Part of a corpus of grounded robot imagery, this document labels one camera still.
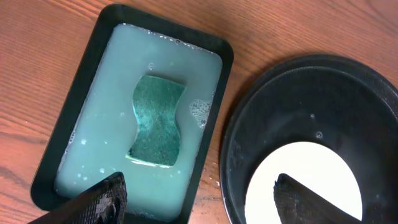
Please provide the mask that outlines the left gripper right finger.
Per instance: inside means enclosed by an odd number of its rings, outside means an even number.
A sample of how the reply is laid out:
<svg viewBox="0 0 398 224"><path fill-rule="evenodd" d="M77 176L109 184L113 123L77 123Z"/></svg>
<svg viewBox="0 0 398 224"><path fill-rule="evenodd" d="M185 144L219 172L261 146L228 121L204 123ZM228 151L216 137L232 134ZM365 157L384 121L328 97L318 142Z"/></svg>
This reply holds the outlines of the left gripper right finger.
<svg viewBox="0 0 398 224"><path fill-rule="evenodd" d="M274 202L282 224L360 224L287 174L274 184Z"/></svg>

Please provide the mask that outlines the white plate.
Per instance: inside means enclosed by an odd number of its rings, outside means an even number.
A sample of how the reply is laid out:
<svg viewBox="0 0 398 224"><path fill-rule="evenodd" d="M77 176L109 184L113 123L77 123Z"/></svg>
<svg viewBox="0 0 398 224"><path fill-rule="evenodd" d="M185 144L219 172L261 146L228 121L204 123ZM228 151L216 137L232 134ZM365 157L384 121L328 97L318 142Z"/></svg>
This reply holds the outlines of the white plate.
<svg viewBox="0 0 398 224"><path fill-rule="evenodd" d="M246 192L247 223L277 224L274 185L287 174L352 217L361 220L359 184L348 164L331 149L313 142L294 142L270 153L257 167Z"/></svg>

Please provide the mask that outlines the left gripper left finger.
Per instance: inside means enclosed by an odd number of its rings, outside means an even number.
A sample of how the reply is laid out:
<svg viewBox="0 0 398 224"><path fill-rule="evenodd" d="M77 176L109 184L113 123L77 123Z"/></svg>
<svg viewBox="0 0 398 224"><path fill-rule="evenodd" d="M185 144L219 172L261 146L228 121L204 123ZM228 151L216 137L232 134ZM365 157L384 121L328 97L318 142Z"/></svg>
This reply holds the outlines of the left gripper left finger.
<svg viewBox="0 0 398 224"><path fill-rule="evenodd" d="M29 224L122 224L127 204L122 172L115 172Z"/></svg>

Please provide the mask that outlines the green yellow sponge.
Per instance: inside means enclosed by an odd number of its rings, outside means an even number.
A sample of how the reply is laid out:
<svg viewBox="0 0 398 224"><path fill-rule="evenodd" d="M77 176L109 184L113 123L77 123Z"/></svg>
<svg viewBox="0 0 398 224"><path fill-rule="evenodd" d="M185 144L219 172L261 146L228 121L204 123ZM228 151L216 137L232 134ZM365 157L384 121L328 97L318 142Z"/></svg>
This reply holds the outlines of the green yellow sponge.
<svg viewBox="0 0 398 224"><path fill-rule="evenodd" d="M137 134L127 153L130 159L173 166L180 152L175 119L185 86L165 78L142 76L132 94Z"/></svg>

